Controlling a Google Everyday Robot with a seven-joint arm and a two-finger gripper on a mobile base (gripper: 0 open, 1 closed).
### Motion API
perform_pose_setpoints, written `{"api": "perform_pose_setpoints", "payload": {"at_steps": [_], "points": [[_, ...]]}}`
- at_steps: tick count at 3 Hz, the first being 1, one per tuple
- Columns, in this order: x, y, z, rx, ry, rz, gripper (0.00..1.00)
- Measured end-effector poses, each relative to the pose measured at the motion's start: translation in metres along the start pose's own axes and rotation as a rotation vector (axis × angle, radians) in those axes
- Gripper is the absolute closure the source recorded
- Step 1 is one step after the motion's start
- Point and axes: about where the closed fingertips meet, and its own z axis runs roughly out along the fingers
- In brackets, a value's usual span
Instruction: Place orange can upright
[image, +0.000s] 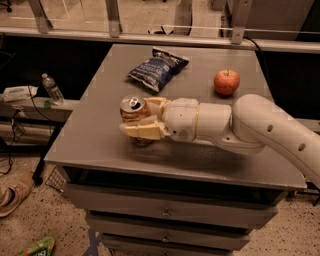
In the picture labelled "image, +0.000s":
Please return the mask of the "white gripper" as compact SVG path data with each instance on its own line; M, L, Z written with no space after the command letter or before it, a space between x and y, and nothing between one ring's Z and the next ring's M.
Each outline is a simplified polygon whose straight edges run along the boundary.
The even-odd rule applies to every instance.
M148 97L145 102L153 116L120 124L125 135L149 140L161 140L170 135L174 141L180 142L195 139L199 109L196 99L179 98L170 102L164 97Z

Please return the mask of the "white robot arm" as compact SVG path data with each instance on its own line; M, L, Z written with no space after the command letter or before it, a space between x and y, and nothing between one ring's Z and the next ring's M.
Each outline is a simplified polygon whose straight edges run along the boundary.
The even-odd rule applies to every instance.
M120 114L120 130L138 141L169 137L238 154L268 146L320 187L320 136L262 96L246 94L224 105L128 95L120 102Z

